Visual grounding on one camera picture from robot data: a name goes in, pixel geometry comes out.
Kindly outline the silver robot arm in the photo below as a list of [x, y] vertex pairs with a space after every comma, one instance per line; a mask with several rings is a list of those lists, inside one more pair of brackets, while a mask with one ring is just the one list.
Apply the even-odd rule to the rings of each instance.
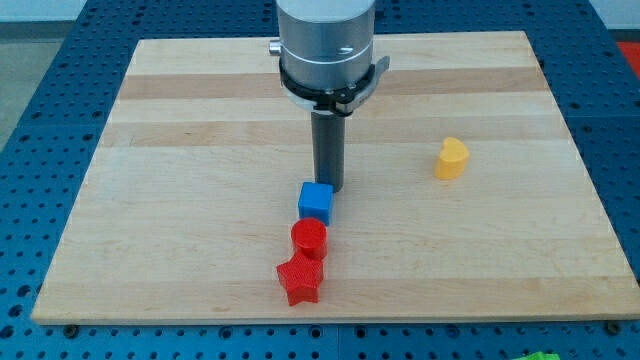
[[281, 83], [301, 107], [350, 116], [375, 91], [390, 58], [374, 59], [375, 0], [278, 0]]

